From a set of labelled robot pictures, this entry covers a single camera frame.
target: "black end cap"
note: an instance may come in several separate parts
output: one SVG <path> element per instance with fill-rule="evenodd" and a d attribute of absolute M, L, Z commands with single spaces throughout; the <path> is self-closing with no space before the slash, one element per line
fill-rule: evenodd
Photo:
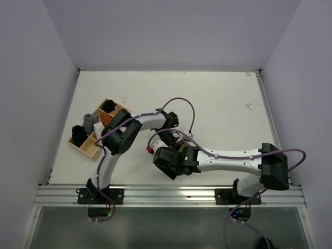
<path fill-rule="evenodd" d="M 105 207 L 88 207 L 88 216 L 90 219 L 96 217 L 108 217 L 109 216 L 109 208 Z"/>
<path fill-rule="evenodd" d="M 261 153 L 278 150 L 272 144 L 263 143 Z M 288 190 L 288 158 L 283 153 L 262 157 L 260 183 L 272 190 Z"/>
<path fill-rule="evenodd" d="M 269 245 L 271 249 L 277 249 L 274 247 L 273 243 L 271 240 L 268 239 Z M 258 244 L 256 245 L 255 249 L 268 249 L 268 245 L 264 239 L 264 237 L 261 237 Z"/>

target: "glass panel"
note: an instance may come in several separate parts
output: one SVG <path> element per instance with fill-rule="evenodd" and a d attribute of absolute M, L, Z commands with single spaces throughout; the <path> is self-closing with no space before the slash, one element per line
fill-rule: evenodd
<path fill-rule="evenodd" d="M 108 222 L 89 222 L 85 207 L 44 207 L 32 249 L 55 248 L 225 248 L 227 208 L 117 207 Z M 255 208 L 249 222 L 277 248 L 308 249 L 296 208 Z M 254 249 L 260 235 L 232 221 L 230 248 Z"/>

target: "wooden tray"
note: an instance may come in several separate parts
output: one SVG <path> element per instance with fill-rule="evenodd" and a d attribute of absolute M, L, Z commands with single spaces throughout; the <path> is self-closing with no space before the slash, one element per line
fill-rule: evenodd
<path fill-rule="evenodd" d="M 92 113 L 94 115 L 97 115 L 99 118 L 99 122 L 101 121 L 100 119 L 100 115 L 102 113 L 106 113 L 104 112 L 101 108 L 104 104 L 105 101 L 107 101 L 109 99 L 104 99 L 104 101 L 98 106 L 98 108 Z M 127 111 L 129 111 L 129 109 L 125 108 L 124 106 L 116 103 L 115 106 L 115 110 L 112 111 L 111 113 L 108 113 L 112 118 L 121 110 L 121 109 L 126 109 Z M 88 138 L 84 141 L 84 143 L 80 146 L 77 147 L 74 144 L 73 138 L 71 137 L 67 142 L 74 147 L 75 149 L 77 149 L 78 151 L 82 152 L 84 155 L 88 156 L 89 158 L 91 158 L 92 160 L 97 160 L 97 158 L 99 157 L 99 155 L 102 152 L 102 149 L 95 146 L 94 143 L 97 141 L 95 132 L 93 131 Z"/>

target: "white wall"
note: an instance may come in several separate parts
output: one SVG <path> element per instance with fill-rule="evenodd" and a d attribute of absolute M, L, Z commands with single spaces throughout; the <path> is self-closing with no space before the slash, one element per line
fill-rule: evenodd
<path fill-rule="evenodd" d="M 303 187 L 320 248 L 332 248 L 332 1 L 303 0 L 263 70 L 283 148 L 307 151 Z"/>
<path fill-rule="evenodd" d="M 0 248 L 18 248 L 46 180 L 76 85 L 40 0 L 0 4 Z"/>
<path fill-rule="evenodd" d="M 78 67 L 260 69 L 300 0 L 43 0 Z"/>

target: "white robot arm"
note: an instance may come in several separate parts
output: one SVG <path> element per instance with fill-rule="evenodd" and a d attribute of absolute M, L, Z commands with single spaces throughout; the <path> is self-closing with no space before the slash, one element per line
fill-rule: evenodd
<path fill-rule="evenodd" d="M 131 119 L 125 126 L 110 132 Z M 106 150 L 105 157 L 95 173 L 87 182 L 89 196 L 95 200 L 95 204 L 107 203 L 100 195 L 100 191 L 106 195 L 109 189 L 110 179 L 113 170 L 120 156 L 132 145 L 140 131 L 153 129 L 161 131 L 178 125 L 178 118 L 174 113 L 159 112 L 154 115 L 140 116 L 121 110 L 113 120 L 105 127 L 102 135 L 108 135 L 103 140 Z M 159 139 L 148 147 L 148 151 L 154 154 L 153 163 L 171 179 L 179 175 L 190 175 L 211 170 L 239 171 L 249 173 L 247 177 L 236 179 L 232 189 L 223 193 L 223 198 L 229 198 L 232 203 L 243 201 L 252 197 L 255 193 L 264 188 L 274 190 L 287 190 L 288 186 L 288 165 L 287 157 L 280 153 L 262 157 L 263 153 L 277 150 L 271 144 L 262 144 L 260 149 L 242 151 L 216 151 L 210 149 L 199 149 L 187 144 L 179 151 L 184 144 L 177 141 L 172 132 L 165 131 L 158 134 Z"/>

